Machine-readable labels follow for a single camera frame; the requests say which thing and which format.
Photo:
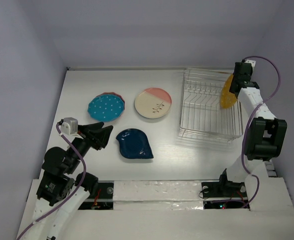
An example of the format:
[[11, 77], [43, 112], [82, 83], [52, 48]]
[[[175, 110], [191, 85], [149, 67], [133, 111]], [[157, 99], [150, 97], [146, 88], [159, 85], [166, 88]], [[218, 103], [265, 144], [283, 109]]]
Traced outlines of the blue polka dot plate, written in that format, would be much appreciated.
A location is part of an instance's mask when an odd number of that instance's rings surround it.
[[96, 96], [89, 104], [87, 112], [99, 122], [112, 122], [118, 119], [125, 110], [125, 101], [116, 93], [103, 93]]

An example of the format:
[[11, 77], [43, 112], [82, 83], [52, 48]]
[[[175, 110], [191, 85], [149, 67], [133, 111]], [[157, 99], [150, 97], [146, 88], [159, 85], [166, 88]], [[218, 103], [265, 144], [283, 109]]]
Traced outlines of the yellow polka dot plate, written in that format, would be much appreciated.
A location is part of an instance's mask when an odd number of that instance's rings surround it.
[[234, 77], [233, 74], [231, 74], [228, 77], [228, 79], [225, 81], [225, 84], [221, 90], [220, 107], [222, 109], [229, 109], [237, 102], [237, 98], [235, 94], [230, 92], [230, 87], [232, 84], [233, 77]]

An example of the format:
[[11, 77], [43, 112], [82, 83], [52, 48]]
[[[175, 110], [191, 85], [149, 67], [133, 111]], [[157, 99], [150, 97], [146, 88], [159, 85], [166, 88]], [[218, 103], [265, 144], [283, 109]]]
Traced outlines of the dark blue leaf plate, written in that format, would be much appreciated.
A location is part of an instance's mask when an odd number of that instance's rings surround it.
[[120, 154], [126, 159], [149, 160], [154, 158], [148, 137], [140, 129], [125, 129], [115, 139], [118, 141]]

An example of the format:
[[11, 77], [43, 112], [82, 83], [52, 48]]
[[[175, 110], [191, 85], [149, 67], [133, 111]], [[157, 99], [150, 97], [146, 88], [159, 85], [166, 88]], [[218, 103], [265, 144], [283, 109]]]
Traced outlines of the pink polka dot plate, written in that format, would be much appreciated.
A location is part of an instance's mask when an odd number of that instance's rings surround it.
[[94, 112], [98, 115], [97, 120], [111, 122], [119, 118], [125, 110], [125, 100], [121, 95], [115, 92], [104, 92], [95, 97], [97, 100], [95, 107], [99, 110]]

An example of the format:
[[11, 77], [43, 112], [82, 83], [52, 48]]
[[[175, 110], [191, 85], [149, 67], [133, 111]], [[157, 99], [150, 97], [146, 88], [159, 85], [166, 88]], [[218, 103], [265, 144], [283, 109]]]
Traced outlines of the pink and cream plate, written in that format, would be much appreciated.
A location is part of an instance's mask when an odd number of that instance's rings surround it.
[[159, 119], [171, 109], [172, 98], [162, 88], [150, 87], [142, 91], [134, 100], [135, 110], [144, 118]]

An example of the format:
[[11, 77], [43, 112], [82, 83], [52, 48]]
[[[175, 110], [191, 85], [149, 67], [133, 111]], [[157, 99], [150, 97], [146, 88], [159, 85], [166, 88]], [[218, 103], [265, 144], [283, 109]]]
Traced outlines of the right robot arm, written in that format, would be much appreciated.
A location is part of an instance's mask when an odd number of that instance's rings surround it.
[[241, 103], [249, 116], [245, 127], [241, 154], [219, 177], [217, 190], [230, 196], [245, 185], [261, 161], [280, 155], [287, 131], [287, 122], [277, 118], [263, 99], [257, 82], [252, 81], [255, 61], [251, 58], [235, 63], [229, 92]]

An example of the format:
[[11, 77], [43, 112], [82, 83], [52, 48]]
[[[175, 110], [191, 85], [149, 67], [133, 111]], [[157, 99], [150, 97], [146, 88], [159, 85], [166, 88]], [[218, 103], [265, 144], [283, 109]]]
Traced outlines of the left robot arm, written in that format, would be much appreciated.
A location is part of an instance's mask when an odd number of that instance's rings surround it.
[[56, 130], [64, 140], [66, 136], [74, 139], [66, 141], [67, 149], [55, 146], [44, 155], [33, 215], [35, 227], [28, 240], [58, 240], [85, 199], [101, 192], [99, 179], [87, 171], [84, 157], [90, 149], [99, 151], [107, 146], [113, 126], [103, 122], [79, 125], [77, 119], [65, 117]]

